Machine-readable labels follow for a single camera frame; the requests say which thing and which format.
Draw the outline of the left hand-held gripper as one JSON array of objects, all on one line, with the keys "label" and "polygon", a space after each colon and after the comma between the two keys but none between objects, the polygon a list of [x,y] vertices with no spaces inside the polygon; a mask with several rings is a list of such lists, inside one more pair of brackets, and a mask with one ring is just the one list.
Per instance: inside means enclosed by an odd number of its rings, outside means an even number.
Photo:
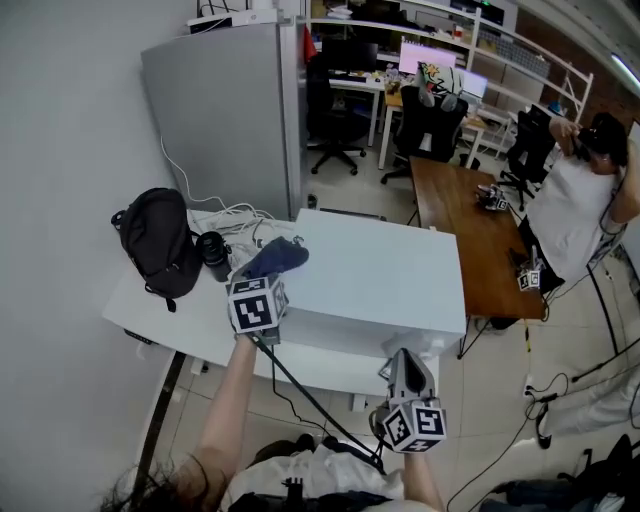
[{"label": "left hand-held gripper", "polygon": [[245,279],[249,266],[238,268],[226,285],[228,311],[236,334],[260,340],[266,346],[281,342],[280,323],[288,308],[288,298],[280,274]]}]

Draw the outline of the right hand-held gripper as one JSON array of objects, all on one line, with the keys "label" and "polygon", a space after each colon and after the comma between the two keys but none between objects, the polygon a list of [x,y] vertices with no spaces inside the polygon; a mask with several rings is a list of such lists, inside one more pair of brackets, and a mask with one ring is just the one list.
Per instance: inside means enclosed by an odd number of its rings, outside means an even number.
[{"label": "right hand-held gripper", "polygon": [[[424,453],[447,438],[446,412],[435,396],[435,380],[423,360],[399,349],[378,371],[389,399],[369,416],[373,435],[395,453]],[[405,396],[395,398],[405,388]]]}]

